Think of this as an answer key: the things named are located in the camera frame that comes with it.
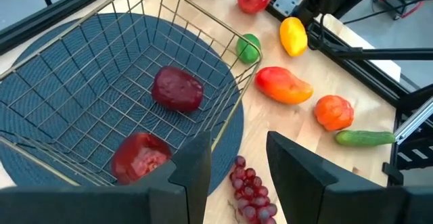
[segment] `green lime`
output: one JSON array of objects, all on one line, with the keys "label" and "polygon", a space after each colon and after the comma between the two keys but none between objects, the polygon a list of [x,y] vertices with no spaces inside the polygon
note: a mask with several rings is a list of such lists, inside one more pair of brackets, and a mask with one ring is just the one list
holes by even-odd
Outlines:
[{"label": "green lime", "polygon": [[[253,34],[244,34],[242,36],[249,42],[255,44],[259,49],[261,48],[260,41]],[[254,63],[260,56],[260,51],[242,38],[237,40],[236,53],[239,59],[245,64]]]}]

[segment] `metal wire basket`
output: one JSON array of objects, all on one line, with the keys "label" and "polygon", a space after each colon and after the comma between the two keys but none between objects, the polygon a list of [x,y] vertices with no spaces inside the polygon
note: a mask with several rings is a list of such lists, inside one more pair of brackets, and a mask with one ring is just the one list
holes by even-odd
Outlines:
[{"label": "metal wire basket", "polygon": [[[241,63],[242,35],[189,0],[107,0],[62,29],[0,75],[0,141],[73,185],[115,185],[108,163],[133,132],[176,152],[211,131],[214,148],[261,60]],[[166,65],[202,82],[196,112],[150,97]]]}]

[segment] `black metal frame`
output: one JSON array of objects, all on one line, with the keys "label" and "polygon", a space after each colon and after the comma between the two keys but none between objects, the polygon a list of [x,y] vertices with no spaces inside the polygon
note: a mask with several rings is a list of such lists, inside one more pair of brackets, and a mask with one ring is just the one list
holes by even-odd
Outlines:
[{"label": "black metal frame", "polygon": [[[6,28],[5,30],[2,30],[0,32],[0,55],[27,41],[31,37],[39,34],[40,32],[44,31],[45,29],[49,28],[60,20],[63,20],[70,14],[78,11],[80,8],[90,4],[93,1],[95,0],[61,0],[57,3],[54,3],[53,5],[50,5],[49,7],[46,7],[38,13],[24,19],[23,21]],[[274,1],[276,0],[271,0],[271,3],[268,5],[266,10],[272,16],[282,21],[284,20],[285,16],[279,13],[272,6],[272,3]],[[346,6],[340,8],[334,14],[334,16],[340,18],[359,1],[360,0],[348,1]],[[312,16],[313,14],[302,12],[300,15]],[[319,36],[319,34],[321,34],[320,24],[314,20],[313,23],[310,24],[309,30],[309,41],[313,45],[318,46],[318,44],[321,42]],[[396,108],[397,113],[395,127],[401,125],[401,123],[404,121],[404,118],[411,116],[413,111],[419,108],[419,106],[427,100],[429,95],[433,94],[433,85],[410,93],[407,89],[405,89],[398,82],[396,82],[384,72],[382,72],[370,61],[365,59],[356,61],[343,59],[342,53],[336,51],[332,46],[329,46],[329,44],[337,45],[339,47],[345,47],[347,49],[349,49],[350,46],[326,28],[324,30],[324,40],[327,42],[323,45],[320,45],[319,49],[322,53],[324,53],[327,57],[329,57],[343,69],[348,71],[356,79],[360,80],[364,85],[369,87],[373,92],[377,93],[390,105]],[[412,134],[408,141],[405,142],[405,147],[413,147],[412,142],[423,139],[426,134],[433,134],[432,121],[433,118],[430,118],[421,126],[421,132],[423,133]],[[400,169],[401,167],[409,167],[398,165],[396,155],[397,152],[398,148],[396,145],[394,145],[392,147],[390,164],[392,166],[398,166]]]}]

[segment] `grape stem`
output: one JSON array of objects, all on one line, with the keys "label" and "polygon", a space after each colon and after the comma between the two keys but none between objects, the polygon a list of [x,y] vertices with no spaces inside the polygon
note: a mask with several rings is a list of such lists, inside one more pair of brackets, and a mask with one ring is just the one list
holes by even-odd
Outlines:
[{"label": "grape stem", "polygon": [[235,207],[232,203],[230,203],[229,200],[227,201],[227,203],[229,203],[229,206],[233,209],[233,212],[234,212],[234,218],[235,218],[235,220],[236,220],[236,223],[237,223],[237,224],[241,224],[241,221],[239,220],[239,217],[237,217],[237,209],[236,209],[236,207]]}]

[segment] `floor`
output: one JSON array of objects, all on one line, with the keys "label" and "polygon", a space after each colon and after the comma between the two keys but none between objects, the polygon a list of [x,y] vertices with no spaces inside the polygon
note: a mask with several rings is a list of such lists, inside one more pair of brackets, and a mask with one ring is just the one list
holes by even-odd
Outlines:
[{"label": "floor", "polygon": [[[44,0],[0,0],[0,30],[21,20],[46,6]],[[377,12],[382,8],[371,0],[363,0],[342,21],[352,20]],[[394,21],[389,14],[349,24],[348,26],[377,48],[433,47],[433,2],[424,6],[411,16]],[[401,68],[402,84],[410,90],[433,83],[433,61],[395,61]],[[433,168],[404,171],[408,185],[433,184]]]}]

